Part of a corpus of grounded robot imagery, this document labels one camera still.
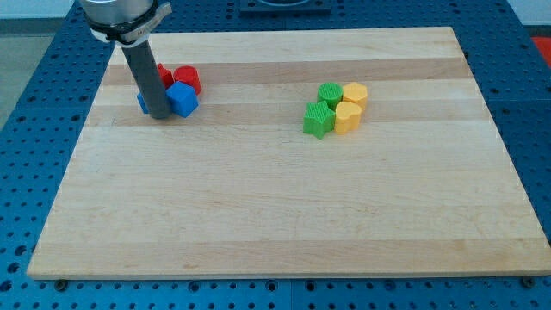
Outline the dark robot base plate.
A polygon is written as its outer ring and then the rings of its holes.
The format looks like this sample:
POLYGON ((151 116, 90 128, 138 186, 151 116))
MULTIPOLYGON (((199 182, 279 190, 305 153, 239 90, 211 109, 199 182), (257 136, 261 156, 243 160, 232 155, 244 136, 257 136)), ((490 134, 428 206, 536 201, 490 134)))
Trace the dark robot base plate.
POLYGON ((259 14, 299 14, 329 13, 332 0, 240 0, 239 14, 255 16, 259 14))

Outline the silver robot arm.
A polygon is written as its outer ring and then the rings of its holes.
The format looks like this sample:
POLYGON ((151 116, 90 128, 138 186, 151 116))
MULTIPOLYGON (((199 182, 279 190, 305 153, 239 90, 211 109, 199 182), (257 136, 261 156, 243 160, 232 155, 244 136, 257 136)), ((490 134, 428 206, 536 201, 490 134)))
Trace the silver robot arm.
POLYGON ((172 13, 171 3, 158 0, 79 0, 90 32, 104 43, 136 47, 172 13))

